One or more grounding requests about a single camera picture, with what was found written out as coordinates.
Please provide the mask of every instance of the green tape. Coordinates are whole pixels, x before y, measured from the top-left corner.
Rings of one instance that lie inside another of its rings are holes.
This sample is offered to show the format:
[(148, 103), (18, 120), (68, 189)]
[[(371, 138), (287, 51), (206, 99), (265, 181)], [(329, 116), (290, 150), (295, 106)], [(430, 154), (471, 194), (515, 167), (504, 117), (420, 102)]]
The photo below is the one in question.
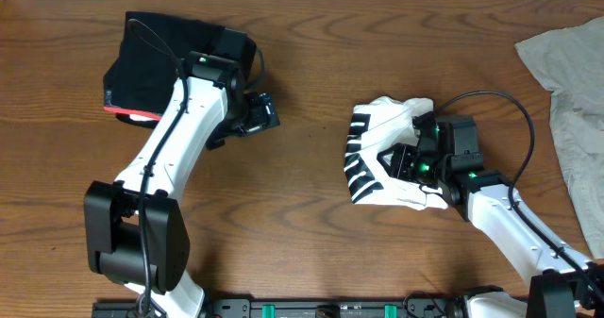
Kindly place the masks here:
[(384, 306), (384, 318), (396, 318), (396, 305)]
[(275, 318), (275, 306), (274, 305), (262, 306), (262, 318)]

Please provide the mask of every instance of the beige cloth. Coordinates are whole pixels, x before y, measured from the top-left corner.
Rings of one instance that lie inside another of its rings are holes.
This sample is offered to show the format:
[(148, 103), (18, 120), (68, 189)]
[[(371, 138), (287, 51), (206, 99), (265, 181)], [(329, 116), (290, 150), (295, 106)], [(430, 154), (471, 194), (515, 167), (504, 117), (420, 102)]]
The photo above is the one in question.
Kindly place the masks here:
[(604, 258), (604, 17), (515, 45), (551, 94), (562, 176), (592, 255)]

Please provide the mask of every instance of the folded black cloth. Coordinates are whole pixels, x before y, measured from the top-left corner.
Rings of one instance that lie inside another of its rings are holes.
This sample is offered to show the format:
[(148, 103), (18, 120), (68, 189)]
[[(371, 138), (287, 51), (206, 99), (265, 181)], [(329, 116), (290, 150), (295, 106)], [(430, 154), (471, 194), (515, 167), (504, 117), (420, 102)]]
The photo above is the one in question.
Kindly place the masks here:
[(196, 51), (235, 59), (242, 63), (245, 78), (249, 76), (256, 44), (246, 34), (225, 31), (221, 25), (202, 21), (128, 11), (120, 55), (103, 77), (105, 110), (126, 117), (137, 114), (159, 120), (170, 102), (176, 82), (173, 63), (127, 29), (126, 23), (130, 19), (137, 19), (153, 29), (178, 58), (184, 59), (191, 51)]

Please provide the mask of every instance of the black cloth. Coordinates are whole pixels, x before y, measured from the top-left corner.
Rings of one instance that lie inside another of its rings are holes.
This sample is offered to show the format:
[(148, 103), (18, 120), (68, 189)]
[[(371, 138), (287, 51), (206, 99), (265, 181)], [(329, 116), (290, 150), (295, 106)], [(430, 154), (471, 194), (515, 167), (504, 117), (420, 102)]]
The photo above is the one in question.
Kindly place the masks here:
[[(128, 31), (129, 19), (137, 19), (153, 29), (180, 59), (191, 51), (212, 54), (224, 27), (152, 12), (126, 13), (120, 56), (103, 77), (105, 107), (161, 115), (172, 96), (176, 67), (166, 55)], [(147, 39), (143, 31), (137, 34), (146, 41), (156, 42)]]

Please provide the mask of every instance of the white cloth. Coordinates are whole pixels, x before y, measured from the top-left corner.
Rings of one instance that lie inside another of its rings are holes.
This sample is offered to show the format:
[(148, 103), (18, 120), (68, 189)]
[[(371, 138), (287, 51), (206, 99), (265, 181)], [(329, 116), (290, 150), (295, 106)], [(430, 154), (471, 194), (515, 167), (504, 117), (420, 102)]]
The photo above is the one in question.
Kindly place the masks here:
[(515, 46), (553, 92), (549, 124), (562, 176), (592, 255), (604, 258), (604, 17)]
[(432, 111), (432, 100), (416, 98), (404, 103), (382, 96), (369, 105), (354, 107), (345, 153), (344, 172), (352, 202), (398, 205), (413, 209), (446, 209), (442, 190), (389, 177), (378, 153), (395, 143), (417, 144), (412, 117)]

